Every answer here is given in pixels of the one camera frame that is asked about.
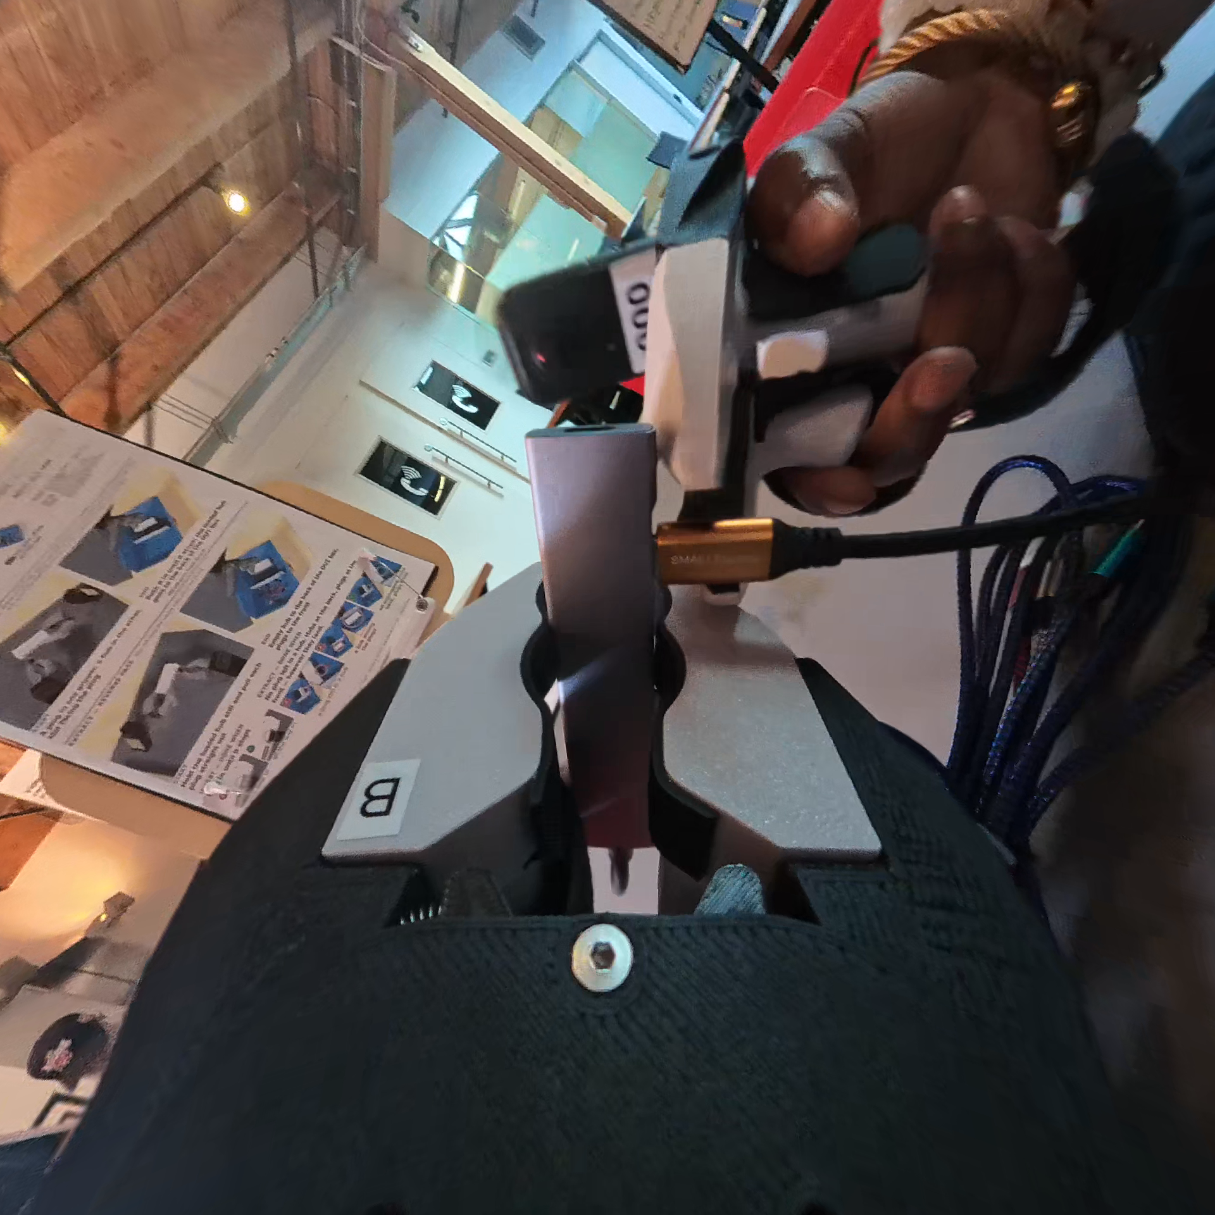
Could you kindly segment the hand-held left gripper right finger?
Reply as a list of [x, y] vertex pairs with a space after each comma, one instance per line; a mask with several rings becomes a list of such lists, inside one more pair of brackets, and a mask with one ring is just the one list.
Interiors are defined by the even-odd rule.
[[674, 587], [659, 635], [651, 837], [682, 874], [864, 863], [883, 846], [796, 655], [760, 618]]

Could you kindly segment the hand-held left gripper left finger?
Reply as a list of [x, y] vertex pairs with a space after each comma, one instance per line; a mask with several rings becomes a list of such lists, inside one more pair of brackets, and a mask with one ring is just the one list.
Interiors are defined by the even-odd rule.
[[541, 888], [563, 793], [543, 570], [533, 564], [443, 625], [408, 661], [323, 856], [405, 862], [434, 888], [486, 871]]

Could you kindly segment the grey usb hub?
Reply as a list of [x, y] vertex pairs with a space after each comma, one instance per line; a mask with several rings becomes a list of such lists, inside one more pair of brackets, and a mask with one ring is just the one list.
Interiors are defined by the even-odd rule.
[[567, 775], [586, 843], [651, 846], [657, 713], [657, 435], [643, 424], [525, 438]]

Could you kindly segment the red plastic bin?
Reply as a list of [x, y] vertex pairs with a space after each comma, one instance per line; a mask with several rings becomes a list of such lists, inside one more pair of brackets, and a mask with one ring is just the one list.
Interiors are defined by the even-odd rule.
[[744, 137], [750, 181], [764, 160], [810, 132], [857, 87], [877, 53], [881, 1], [832, 1]]

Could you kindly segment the person's right hand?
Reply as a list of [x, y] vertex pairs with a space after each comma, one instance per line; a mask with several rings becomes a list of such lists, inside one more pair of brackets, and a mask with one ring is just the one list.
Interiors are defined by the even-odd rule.
[[1052, 354], [1075, 283], [1053, 234], [1058, 166], [1048, 101], [994, 68], [897, 71], [767, 158], [750, 230], [783, 269], [823, 275], [897, 223], [932, 247], [916, 356], [854, 457], [781, 469], [768, 477], [777, 497], [822, 518], [899, 500], [977, 395], [1019, 385]]

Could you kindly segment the phone icon door sign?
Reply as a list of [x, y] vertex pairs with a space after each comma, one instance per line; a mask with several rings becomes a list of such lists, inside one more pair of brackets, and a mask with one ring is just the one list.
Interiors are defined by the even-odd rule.
[[439, 362], [418, 376], [416, 390], [479, 431], [491, 427], [499, 408], [499, 399]]
[[431, 518], [442, 515], [459, 484], [449, 473], [384, 438], [359, 466], [359, 476]]

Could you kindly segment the illustrated instruction sheet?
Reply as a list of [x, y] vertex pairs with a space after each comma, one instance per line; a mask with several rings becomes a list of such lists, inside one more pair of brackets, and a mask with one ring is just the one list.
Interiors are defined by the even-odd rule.
[[227, 821], [436, 615], [433, 561], [48, 412], [2, 531], [3, 740]]

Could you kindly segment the person's dark clothing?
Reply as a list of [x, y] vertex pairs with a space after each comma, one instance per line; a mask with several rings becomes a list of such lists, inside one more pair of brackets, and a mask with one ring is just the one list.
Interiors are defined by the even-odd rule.
[[1178, 474], [1214, 483], [1214, 79], [1156, 140], [1120, 136], [1090, 173], [1085, 218], [1068, 240], [1091, 298], [1065, 351], [1120, 333], [1149, 437]]

